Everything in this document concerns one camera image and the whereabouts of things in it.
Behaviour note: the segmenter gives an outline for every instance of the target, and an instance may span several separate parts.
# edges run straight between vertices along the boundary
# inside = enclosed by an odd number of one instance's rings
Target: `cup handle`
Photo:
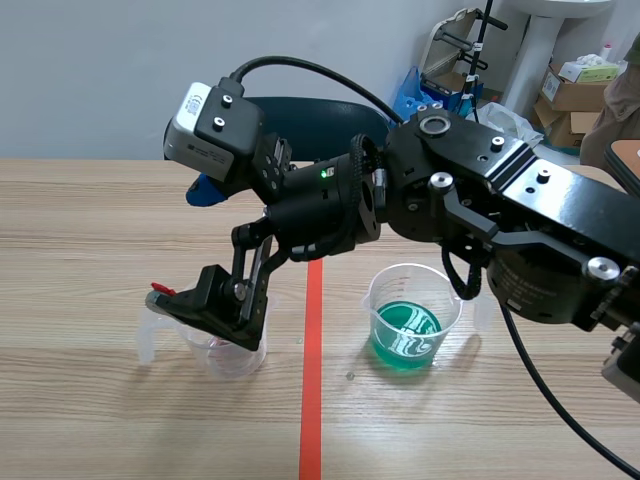
[[[362,297],[362,300],[360,300],[360,306],[362,307],[363,310],[366,310],[367,312],[371,311],[371,307],[369,306],[369,294],[368,293],[364,297]]]
[[[472,303],[473,327],[479,332],[490,330],[495,314],[495,300],[486,293],[481,293]]]
[[[140,365],[149,365],[155,358],[155,331],[159,329],[174,329],[176,321],[165,315],[158,315],[148,308],[143,308],[139,315],[140,325],[136,332],[136,345],[138,347],[138,362]]]

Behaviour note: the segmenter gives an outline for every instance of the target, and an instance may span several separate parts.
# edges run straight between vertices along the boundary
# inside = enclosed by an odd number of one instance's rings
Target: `wooden table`
[[[256,374],[206,377],[172,334],[138,366],[149,282],[229,267],[231,227],[261,213],[250,193],[188,207],[193,179],[160,161],[0,161],[1,479],[298,478],[306,265],[272,277],[280,304]],[[479,334],[467,309],[429,371],[377,363],[359,301],[400,262],[441,268],[435,245],[389,228],[324,261],[323,478],[624,478],[547,405],[497,313]],[[640,465],[639,407],[599,374],[614,334],[518,324],[566,407]]]
[[[629,194],[640,197],[640,140],[617,140],[605,151],[611,171]]]

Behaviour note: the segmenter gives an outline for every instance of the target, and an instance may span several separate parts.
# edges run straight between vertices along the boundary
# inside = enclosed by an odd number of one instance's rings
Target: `plastic measuring cup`
[[[370,313],[374,350],[383,361],[401,369],[431,365],[460,319],[462,305],[444,274],[415,263],[380,271],[362,299]]]
[[[143,308],[140,326],[136,334],[138,359],[141,365],[150,364],[155,358],[154,333],[158,329],[173,329],[184,339],[196,359],[196,365],[218,378],[239,378],[253,373],[267,355],[267,321],[277,305],[277,299],[269,298],[265,315],[265,328],[258,350],[252,352],[227,342],[210,333],[189,327],[177,320]]]

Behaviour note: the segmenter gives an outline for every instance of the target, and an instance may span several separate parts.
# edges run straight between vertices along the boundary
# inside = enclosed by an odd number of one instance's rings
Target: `chair backrest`
[[[351,139],[368,135],[383,146],[389,122],[371,107],[321,98],[247,98],[266,115],[265,133],[277,132],[292,148],[292,161],[328,160],[349,151]]]

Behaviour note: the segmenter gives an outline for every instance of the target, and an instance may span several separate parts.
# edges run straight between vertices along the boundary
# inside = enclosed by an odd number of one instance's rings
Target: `green liquid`
[[[378,309],[389,325],[407,334],[432,334],[442,330],[436,316],[412,302],[391,302]],[[431,365],[440,339],[414,339],[394,332],[382,324],[376,325],[371,343],[378,356],[398,369]]]

